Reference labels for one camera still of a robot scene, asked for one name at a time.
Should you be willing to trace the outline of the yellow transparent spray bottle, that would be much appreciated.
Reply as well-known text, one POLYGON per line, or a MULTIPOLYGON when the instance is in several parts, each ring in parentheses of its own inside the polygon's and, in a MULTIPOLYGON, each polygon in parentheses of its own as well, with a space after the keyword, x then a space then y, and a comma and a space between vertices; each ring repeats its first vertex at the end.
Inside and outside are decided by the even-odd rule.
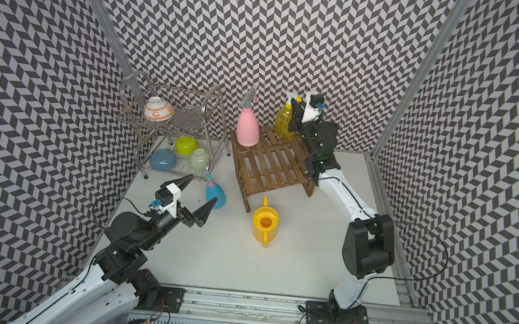
POLYGON ((295 91, 288 91, 286 93, 285 105, 278 112, 275 120, 275 133, 283 140, 290 140, 295 137, 294 132, 290 132, 289 125, 292 118, 292 100, 298 99, 298 103, 302 102, 302 98, 295 91))

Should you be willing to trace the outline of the blue spray bottle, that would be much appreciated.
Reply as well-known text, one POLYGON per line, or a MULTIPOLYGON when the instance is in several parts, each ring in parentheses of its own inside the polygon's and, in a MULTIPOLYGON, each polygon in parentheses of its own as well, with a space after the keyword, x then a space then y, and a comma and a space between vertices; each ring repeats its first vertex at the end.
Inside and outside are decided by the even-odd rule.
POLYGON ((206 183, 207 183, 207 186, 205 188, 206 200, 210 201, 212 199, 215 199, 216 203, 214 205, 214 209, 217 209, 217 210, 221 209, 222 207, 225 206, 225 203, 226 203, 225 192, 224 192, 223 188, 212 179, 209 171, 205 172, 205 176, 206 176, 206 183))

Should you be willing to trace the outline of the pink spray bottle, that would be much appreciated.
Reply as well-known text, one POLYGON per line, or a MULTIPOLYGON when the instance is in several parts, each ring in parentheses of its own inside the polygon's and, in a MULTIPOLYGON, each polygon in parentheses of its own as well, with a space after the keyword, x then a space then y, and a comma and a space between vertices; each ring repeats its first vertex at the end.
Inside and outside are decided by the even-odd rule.
POLYGON ((257 85, 254 85, 241 100, 241 113, 236 125, 236 138, 241 146, 254 147, 257 145, 259 134, 259 122, 252 109, 253 102, 257 101, 257 85))

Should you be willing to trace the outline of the yellow watering can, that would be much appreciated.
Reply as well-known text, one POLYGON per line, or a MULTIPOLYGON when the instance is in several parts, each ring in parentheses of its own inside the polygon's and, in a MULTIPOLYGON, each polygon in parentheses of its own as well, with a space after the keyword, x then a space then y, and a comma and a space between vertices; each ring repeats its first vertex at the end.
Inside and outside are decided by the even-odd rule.
POLYGON ((269 204, 268 197, 263 198, 263 205, 253 214, 253 235, 255 239, 267 248, 277 235, 279 214, 269 204))

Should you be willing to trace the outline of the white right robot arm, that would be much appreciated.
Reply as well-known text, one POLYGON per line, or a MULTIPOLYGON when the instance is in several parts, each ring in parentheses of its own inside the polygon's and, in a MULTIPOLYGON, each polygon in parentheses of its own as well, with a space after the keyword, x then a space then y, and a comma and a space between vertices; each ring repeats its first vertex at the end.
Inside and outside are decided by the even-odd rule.
POLYGON ((291 104, 289 130, 297 134, 307 151, 305 174, 348 223, 341 251, 346 272, 331 290, 325 308, 309 308, 308 315, 324 324, 362 324, 364 292, 395 261, 394 222, 375 212, 348 183, 334 154, 338 125, 322 121, 319 106, 302 106, 294 99, 291 104))

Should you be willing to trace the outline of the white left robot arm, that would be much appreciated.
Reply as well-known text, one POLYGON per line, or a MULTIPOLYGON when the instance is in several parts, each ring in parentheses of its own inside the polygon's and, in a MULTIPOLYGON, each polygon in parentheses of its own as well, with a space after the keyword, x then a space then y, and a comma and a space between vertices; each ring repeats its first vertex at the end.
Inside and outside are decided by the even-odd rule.
POLYGON ((160 283, 144 265, 152 250, 179 224, 203 227, 216 206, 212 198, 195 211, 180 202, 192 174, 160 185, 142 215, 124 212, 104 231, 109 246, 54 295, 12 324, 105 324, 140 302, 159 296, 160 283))

